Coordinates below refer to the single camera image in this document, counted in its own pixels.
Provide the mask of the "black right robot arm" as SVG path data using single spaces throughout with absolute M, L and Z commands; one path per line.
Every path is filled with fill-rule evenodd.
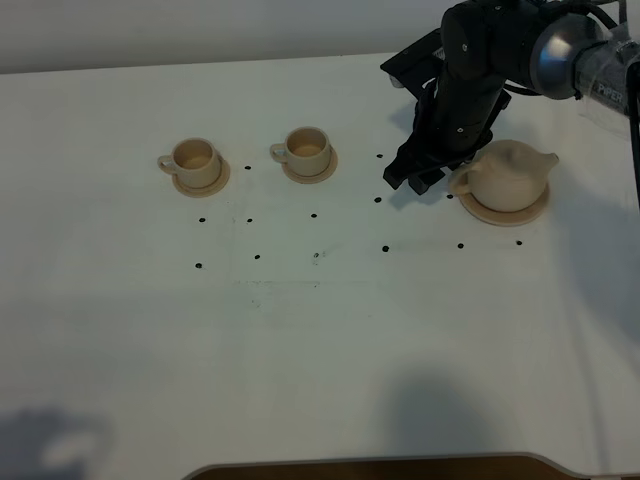
M 625 116 L 639 155 L 639 44 L 599 1 L 463 1 L 381 66 L 417 100 L 383 178 L 422 195 L 488 145 L 514 93 L 588 97 Z

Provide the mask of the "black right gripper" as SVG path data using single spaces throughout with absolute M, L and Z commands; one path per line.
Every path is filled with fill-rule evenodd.
M 522 74 L 528 49 L 521 42 L 539 7 L 538 1 L 464 1 L 446 10 L 442 70 L 419 100 L 411 135 L 383 172 L 393 189 L 407 181 L 424 195 L 445 177 L 436 168 L 465 162 L 481 149 L 505 82 L 530 84 Z

